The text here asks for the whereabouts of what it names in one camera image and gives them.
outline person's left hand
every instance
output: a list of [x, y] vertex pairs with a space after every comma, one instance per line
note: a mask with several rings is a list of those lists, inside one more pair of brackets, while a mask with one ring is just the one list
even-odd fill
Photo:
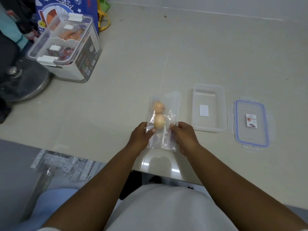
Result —
[[149, 143], [149, 139], [156, 132], [155, 129], [151, 129], [147, 133], [145, 132], [145, 127], [147, 126], [147, 122], [141, 122], [132, 132], [131, 137], [125, 148], [130, 151], [133, 151], [140, 155], [140, 153], [147, 147]]

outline yellow handle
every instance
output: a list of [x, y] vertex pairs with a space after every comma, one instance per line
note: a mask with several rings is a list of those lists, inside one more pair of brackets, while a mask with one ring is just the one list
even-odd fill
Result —
[[109, 27], [109, 25], [110, 25], [110, 19], [109, 19], [108, 15], [107, 15], [105, 12], [103, 12], [103, 11], [101, 11], [101, 10], [97, 10], [97, 12], [98, 12], [100, 15], [104, 15], [104, 16], [106, 16], [106, 17], [108, 18], [108, 25], [105, 26], [105, 27], [100, 27], [100, 21], [102, 20], [102, 18], [100, 17], [100, 18], [98, 19], [98, 30], [101, 32], [101, 31], [105, 30], [107, 27]]

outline countertop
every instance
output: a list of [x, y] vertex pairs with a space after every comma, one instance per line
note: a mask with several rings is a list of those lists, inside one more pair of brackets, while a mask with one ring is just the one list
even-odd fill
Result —
[[[228, 130], [196, 131], [200, 143], [278, 201], [308, 208], [306, 26], [115, 3], [108, 13], [90, 80], [53, 79], [14, 106], [0, 139], [108, 162], [147, 121], [151, 96], [181, 92], [179, 120], [190, 124], [194, 85], [221, 85], [227, 108], [248, 96], [272, 111], [276, 140], [251, 153]], [[146, 150], [133, 169], [200, 183], [179, 152]]]

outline person's left arm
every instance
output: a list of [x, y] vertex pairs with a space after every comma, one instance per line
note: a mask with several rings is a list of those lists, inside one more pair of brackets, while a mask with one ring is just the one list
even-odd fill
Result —
[[86, 185], [60, 206], [43, 227], [61, 231], [102, 231], [116, 205], [136, 158], [155, 129], [145, 133], [146, 122], [132, 132], [128, 144]]

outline white sleeve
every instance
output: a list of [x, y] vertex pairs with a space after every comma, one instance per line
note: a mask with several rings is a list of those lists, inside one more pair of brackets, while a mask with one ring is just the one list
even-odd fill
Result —
[[42, 229], [39, 229], [38, 231], [60, 231], [60, 230], [55, 229], [55, 228], [42, 228]]

